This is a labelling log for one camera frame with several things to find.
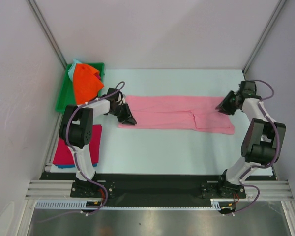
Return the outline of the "pink t shirt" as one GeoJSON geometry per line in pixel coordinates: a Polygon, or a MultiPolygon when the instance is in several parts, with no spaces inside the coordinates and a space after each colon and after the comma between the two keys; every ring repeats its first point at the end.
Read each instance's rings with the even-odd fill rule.
{"type": "Polygon", "coordinates": [[[233,135],[230,118],[218,112],[222,97],[205,96],[128,96],[126,103],[136,125],[119,124],[119,128],[187,129],[233,135]]]}

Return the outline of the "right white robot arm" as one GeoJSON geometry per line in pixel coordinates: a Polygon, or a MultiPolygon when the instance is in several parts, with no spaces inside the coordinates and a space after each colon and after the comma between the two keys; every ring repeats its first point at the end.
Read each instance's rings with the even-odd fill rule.
{"type": "Polygon", "coordinates": [[[217,184],[217,192],[229,197],[235,191],[234,185],[241,185],[256,169],[267,169],[278,160],[284,141],[286,126],[276,122],[257,95],[255,81],[241,81],[239,90],[230,91],[215,108],[226,115],[234,115],[236,110],[246,114],[250,125],[241,145],[241,157],[223,175],[225,180],[217,184]]]}

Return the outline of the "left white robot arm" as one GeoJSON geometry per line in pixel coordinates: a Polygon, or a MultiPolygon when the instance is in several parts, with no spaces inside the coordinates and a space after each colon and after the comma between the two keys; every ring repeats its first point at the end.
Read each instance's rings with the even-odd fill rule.
{"type": "Polygon", "coordinates": [[[121,90],[109,88],[107,94],[100,98],[79,106],[66,106],[59,129],[59,138],[70,150],[77,169],[76,178],[84,181],[81,190],[90,197],[96,195],[99,190],[98,183],[92,180],[95,170],[89,150],[93,118],[107,114],[115,116],[120,124],[137,124],[121,90]]]}

